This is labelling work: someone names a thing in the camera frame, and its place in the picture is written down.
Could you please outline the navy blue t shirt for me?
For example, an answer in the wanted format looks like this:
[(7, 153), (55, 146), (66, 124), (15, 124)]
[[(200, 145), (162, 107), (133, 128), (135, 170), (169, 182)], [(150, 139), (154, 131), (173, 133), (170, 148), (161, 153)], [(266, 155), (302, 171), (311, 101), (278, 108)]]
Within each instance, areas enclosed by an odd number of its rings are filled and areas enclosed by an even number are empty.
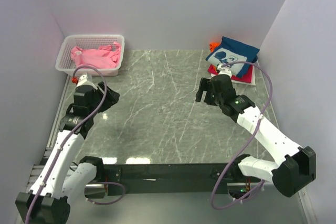
[(258, 60), (260, 49), (240, 41), (223, 36), (221, 43), (206, 57), (206, 61), (214, 66), (220, 63), (251, 62)]

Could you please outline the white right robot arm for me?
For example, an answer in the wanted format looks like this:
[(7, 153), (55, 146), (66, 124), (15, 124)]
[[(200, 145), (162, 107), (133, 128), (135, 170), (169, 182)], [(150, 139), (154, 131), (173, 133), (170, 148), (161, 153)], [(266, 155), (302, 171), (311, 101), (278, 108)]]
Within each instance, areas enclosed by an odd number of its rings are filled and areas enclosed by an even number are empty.
[(251, 99), (237, 95), (228, 75), (202, 78), (195, 100), (219, 107), (224, 115), (251, 133), (251, 137), (274, 159), (272, 162), (256, 159), (239, 151), (219, 175), (216, 186), (226, 173), (230, 173), (238, 182), (246, 177), (272, 182), (282, 195), (291, 197), (315, 180), (315, 151), (285, 136), (264, 117)]

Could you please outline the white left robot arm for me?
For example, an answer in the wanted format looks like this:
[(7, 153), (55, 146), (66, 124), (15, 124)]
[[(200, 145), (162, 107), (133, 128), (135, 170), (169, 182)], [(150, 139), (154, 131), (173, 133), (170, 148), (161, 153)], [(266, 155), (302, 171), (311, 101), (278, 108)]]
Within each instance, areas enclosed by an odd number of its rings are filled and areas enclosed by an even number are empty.
[(108, 184), (101, 158), (84, 157), (74, 172), (68, 171), (94, 124), (93, 118), (115, 105), (119, 96), (105, 81), (77, 82), (50, 157), (29, 191), (19, 193), (15, 200), (23, 223), (66, 223), (71, 205), (89, 183)]

